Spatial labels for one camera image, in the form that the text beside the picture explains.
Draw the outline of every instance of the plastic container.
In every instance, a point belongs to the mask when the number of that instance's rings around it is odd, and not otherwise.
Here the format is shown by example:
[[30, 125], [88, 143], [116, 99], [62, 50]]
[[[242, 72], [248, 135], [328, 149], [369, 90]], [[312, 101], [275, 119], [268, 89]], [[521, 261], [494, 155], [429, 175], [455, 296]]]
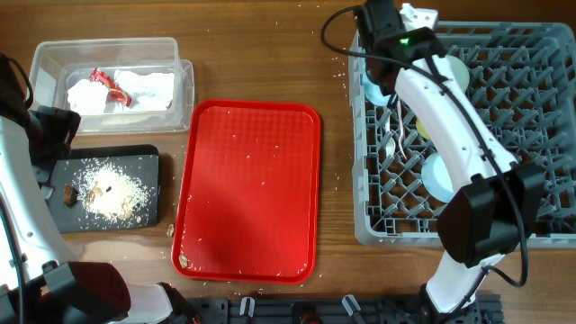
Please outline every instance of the plastic container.
[[69, 109], [68, 89], [88, 79], [95, 68], [113, 77], [127, 70], [139, 75], [174, 73], [173, 101], [154, 112], [103, 113], [82, 116], [77, 135], [187, 131], [194, 107], [194, 72], [180, 60], [172, 38], [47, 41], [38, 45], [30, 81], [32, 109], [39, 105]]
[[[576, 44], [561, 23], [440, 22], [436, 35], [449, 55], [467, 66], [467, 96], [486, 126], [519, 163], [544, 170], [545, 188], [531, 248], [576, 248]], [[362, 51], [357, 39], [353, 51]], [[434, 144], [417, 130], [404, 107], [402, 142], [408, 160], [386, 156], [398, 140], [396, 110], [366, 100], [365, 61], [349, 58], [349, 98], [354, 115], [352, 169], [355, 236], [366, 245], [440, 247], [436, 221], [444, 203], [431, 197], [420, 174]], [[390, 130], [385, 121], [390, 118]]]

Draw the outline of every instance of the wooden table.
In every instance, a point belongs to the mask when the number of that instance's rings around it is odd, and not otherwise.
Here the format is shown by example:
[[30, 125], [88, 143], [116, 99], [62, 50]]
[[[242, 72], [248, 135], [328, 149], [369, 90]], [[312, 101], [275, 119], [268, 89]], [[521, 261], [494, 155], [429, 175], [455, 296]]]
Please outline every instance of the wooden table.
[[[416, 293], [436, 270], [441, 251], [360, 245], [354, 236], [352, 200], [353, 136], [347, 104], [346, 58], [320, 44], [320, 27], [336, 10], [354, 2], [189, 1], [187, 4], [9, 5], [0, 7], [0, 50], [28, 70], [42, 41], [119, 37], [174, 37], [180, 57], [194, 64], [197, 102], [207, 98], [276, 100], [310, 104], [323, 119], [317, 266], [304, 286], [192, 281], [169, 261], [187, 134], [76, 138], [74, 146], [137, 143], [161, 152], [161, 221], [151, 229], [67, 234], [83, 260], [112, 262], [132, 284], [167, 282], [187, 297], [256, 294], [267, 297], [377, 296]], [[576, 5], [560, 0], [483, 2], [414, 1], [440, 10], [443, 20], [554, 21], [576, 27]], [[351, 16], [334, 23], [330, 38], [352, 40]], [[576, 319], [576, 254], [571, 250], [530, 253], [525, 288], [515, 289], [491, 275], [482, 289], [500, 293], [508, 323], [567, 323]], [[518, 254], [500, 265], [519, 275]]]

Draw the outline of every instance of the red wrapper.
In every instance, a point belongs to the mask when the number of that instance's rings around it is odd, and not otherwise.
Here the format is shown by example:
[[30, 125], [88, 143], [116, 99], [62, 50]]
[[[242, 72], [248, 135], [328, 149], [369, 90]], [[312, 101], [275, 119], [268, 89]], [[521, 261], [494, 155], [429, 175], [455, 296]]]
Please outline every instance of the red wrapper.
[[104, 72], [100, 71], [97, 68], [94, 69], [92, 74], [90, 75], [89, 80], [91, 82], [100, 82], [101, 84], [105, 85], [110, 91], [108, 92], [108, 100], [115, 101], [125, 105], [126, 107], [130, 107], [130, 103], [132, 102], [132, 98], [119, 86], [114, 83], [109, 76], [107, 76]]

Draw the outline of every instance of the gray dish rack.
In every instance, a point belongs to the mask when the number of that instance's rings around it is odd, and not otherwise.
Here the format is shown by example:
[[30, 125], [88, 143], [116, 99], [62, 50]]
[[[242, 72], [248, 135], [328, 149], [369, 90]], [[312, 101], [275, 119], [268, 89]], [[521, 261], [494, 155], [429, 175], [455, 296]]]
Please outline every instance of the gray dish rack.
[[[468, 98], [494, 136], [519, 163], [534, 161], [545, 173], [544, 196], [531, 248], [576, 247], [576, 44], [561, 23], [440, 22], [436, 34], [448, 54], [470, 72]], [[351, 50], [362, 51], [356, 34]], [[398, 149], [396, 110], [365, 98], [363, 58], [348, 61], [349, 102], [354, 115], [352, 169], [355, 236], [366, 245], [440, 247], [437, 216], [445, 205], [421, 181], [426, 157], [436, 152], [416, 130], [404, 107], [407, 159]], [[390, 134], [384, 123], [391, 116]]]

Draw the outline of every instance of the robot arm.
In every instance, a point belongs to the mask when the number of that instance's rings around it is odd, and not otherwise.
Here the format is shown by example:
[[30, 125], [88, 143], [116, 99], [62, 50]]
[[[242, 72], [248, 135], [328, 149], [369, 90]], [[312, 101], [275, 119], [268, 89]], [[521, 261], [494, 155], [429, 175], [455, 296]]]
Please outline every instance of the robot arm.
[[[29, 112], [32, 96], [23, 101], [8, 62], [0, 54], [0, 226], [13, 234], [0, 236], [0, 324], [23, 316], [30, 323], [200, 323], [166, 283], [130, 285], [110, 264], [76, 262], [39, 185], [49, 181], [56, 160], [68, 155], [79, 115], [51, 107]], [[19, 262], [13, 251], [20, 254]], [[17, 266], [22, 266], [24, 286], [14, 271]], [[49, 293], [41, 294], [44, 286]], [[24, 308], [19, 295], [27, 301]]]
[[353, 10], [366, 54], [330, 46], [322, 34], [325, 45], [364, 57], [365, 75], [382, 95], [395, 90], [426, 128], [456, 192], [437, 220], [445, 253], [422, 290], [428, 311], [421, 322], [435, 323], [473, 302], [488, 269], [516, 248], [520, 234], [532, 234], [544, 175], [533, 164], [517, 165], [459, 88], [431, 30], [436, 12], [409, 4], [397, 12], [392, 0], [368, 0]]

